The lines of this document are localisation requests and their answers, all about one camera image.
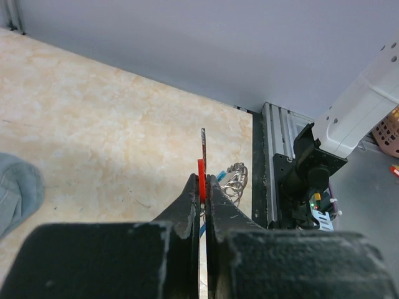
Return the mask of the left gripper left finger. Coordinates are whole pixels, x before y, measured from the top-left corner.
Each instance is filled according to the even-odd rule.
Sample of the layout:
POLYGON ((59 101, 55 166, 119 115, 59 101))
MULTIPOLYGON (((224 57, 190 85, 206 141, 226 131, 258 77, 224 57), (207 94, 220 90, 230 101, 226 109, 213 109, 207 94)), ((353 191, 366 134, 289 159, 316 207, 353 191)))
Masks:
POLYGON ((25 239, 2 298, 197 298, 200 200, 192 174, 150 222, 56 223, 25 239))

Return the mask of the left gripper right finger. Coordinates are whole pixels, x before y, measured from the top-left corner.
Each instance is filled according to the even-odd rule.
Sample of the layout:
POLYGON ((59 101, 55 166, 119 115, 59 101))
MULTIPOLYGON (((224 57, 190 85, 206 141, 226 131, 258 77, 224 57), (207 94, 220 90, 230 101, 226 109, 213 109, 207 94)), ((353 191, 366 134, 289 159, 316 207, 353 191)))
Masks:
POLYGON ((267 230, 206 178, 210 298, 397 298, 379 250, 355 232, 267 230))

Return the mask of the bunch of keys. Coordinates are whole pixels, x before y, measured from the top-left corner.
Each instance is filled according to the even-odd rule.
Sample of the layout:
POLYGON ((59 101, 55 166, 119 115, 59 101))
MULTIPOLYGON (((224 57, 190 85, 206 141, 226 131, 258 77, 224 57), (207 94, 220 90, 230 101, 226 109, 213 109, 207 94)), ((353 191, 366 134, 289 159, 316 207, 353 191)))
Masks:
POLYGON ((238 207, 248 183, 248 169, 245 164, 242 162, 232 164, 225 171, 221 171, 216 179, 223 196, 238 207))

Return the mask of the red key tag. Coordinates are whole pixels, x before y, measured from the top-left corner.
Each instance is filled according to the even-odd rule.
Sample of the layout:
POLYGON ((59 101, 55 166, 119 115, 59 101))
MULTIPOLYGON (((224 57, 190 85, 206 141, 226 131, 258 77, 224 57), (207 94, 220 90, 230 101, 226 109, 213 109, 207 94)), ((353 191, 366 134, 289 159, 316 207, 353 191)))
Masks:
POLYGON ((201 129, 202 158, 198 160, 198 182, 200 204, 205 204, 206 199, 206 130, 201 129))

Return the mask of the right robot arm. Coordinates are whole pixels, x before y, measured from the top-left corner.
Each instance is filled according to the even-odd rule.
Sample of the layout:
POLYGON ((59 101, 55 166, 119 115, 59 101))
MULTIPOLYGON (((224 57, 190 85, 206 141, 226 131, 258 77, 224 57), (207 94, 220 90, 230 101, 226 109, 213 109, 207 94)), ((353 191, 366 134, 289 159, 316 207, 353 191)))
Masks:
POLYGON ((290 166, 275 166, 278 229, 321 229, 330 177, 360 140, 398 106, 398 37, 379 51, 334 104, 296 136, 290 166))

